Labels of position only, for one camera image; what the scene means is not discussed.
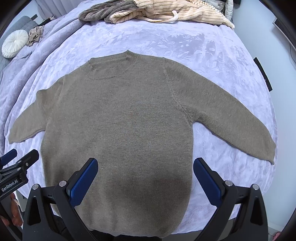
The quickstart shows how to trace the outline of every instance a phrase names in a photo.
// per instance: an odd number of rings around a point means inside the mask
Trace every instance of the blue textured pad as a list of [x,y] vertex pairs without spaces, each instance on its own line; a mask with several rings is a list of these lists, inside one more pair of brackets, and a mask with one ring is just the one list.
[[78,181],[75,183],[74,187],[70,192],[69,202],[72,207],[81,204],[87,190],[89,189],[91,183],[93,182],[96,174],[98,173],[99,165],[96,159],[93,159],[89,166],[86,168],[84,173],[80,176]]
[[222,203],[221,190],[198,159],[193,163],[193,171],[210,203],[220,207]]
[[12,161],[16,157],[17,157],[17,150],[15,149],[10,150],[4,156],[1,157],[1,165],[2,166],[7,165],[10,161]]

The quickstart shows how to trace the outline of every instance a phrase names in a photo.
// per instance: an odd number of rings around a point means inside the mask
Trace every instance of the black pants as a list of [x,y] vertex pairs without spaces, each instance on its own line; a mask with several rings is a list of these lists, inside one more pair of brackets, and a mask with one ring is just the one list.
[[[74,241],[62,218],[59,216],[54,216],[54,221],[62,236],[69,241]],[[97,230],[93,230],[91,233],[98,241],[161,241],[161,238],[159,237],[134,237],[127,235],[119,235],[114,237],[111,234],[106,234]]]

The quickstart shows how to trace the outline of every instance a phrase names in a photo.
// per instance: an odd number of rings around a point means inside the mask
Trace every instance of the ribbed collar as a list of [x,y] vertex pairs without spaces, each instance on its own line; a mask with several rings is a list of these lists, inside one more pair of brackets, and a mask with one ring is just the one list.
[[[100,58],[91,58],[87,61],[82,69],[85,74],[91,79],[105,79],[115,76],[119,76],[128,70],[136,61],[137,54],[129,50],[124,53],[114,54],[110,56],[100,57]],[[115,67],[108,68],[108,63],[115,60],[121,60],[120,64]],[[93,65],[102,64],[102,68],[95,69]]]

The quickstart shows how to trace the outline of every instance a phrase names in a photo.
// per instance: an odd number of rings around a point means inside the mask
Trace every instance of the round white pillow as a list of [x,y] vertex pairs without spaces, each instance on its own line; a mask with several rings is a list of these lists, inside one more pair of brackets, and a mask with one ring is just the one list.
[[16,30],[4,40],[2,45],[2,55],[5,58],[13,58],[24,47],[29,40],[29,35],[25,30]]

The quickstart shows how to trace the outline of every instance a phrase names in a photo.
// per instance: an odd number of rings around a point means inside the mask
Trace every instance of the wall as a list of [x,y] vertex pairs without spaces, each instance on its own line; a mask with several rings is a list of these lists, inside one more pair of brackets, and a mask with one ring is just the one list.
[[37,24],[42,23],[44,20],[40,17],[38,13],[37,3],[35,0],[32,0],[29,2],[29,4],[18,14],[15,16],[15,18],[11,21],[9,26],[6,29],[9,29],[17,20],[19,20],[22,16],[28,16],[29,18],[33,17],[35,14],[37,14],[37,18],[34,19],[34,21]]
[[272,24],[274,19],[259,0],[242,0],[233,12],[236,34],[251,56],[258,58],[273,88],[279,155],[264,202],[269,227],[281,231],[296,207],[296,64],[289,42]]

